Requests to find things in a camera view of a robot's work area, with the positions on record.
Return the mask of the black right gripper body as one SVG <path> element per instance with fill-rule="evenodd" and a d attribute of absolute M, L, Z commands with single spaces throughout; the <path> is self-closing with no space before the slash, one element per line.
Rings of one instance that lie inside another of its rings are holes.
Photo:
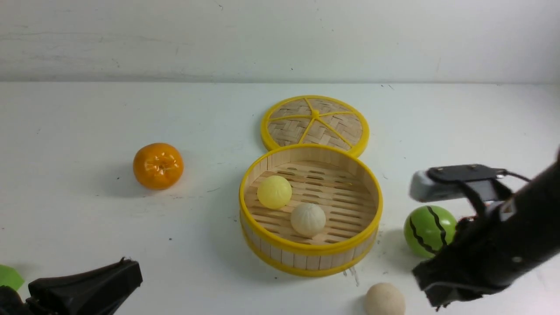
<path fill-rule="evenodd" d="M 497 244 L 504 239 L 498 236 L 502 230 L 496 218 L 461 220 L 453 242 L 414 267 L 416 283 L 432 307 L 502 292 L 525 274 L 524 260 Z"/>

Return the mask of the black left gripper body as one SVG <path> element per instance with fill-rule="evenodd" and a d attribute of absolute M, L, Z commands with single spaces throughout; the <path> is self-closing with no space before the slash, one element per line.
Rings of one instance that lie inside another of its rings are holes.
<path fill-rule="evenodd" d="M 122 258 L 104 267 L 68 276 L 39 278 L 28 284 L 30 297 L 1 286 L 2 315 L 113 315 L 140 287 L 137 261 Z"/>

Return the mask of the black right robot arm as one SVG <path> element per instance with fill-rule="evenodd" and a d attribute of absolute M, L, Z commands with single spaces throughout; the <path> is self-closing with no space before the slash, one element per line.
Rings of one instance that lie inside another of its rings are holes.
<path fill-rule="evenodd" d="M 499 181 L 518 177 L 482 164 L 417 171 L 409 195 L 418 202 L 467 199 L 475 215 L 446 233 L 442 249 L 414 267 L 416 283 L 436 309 L 500 293 L 559 253 L 559 161 L 513 192 Z"/>

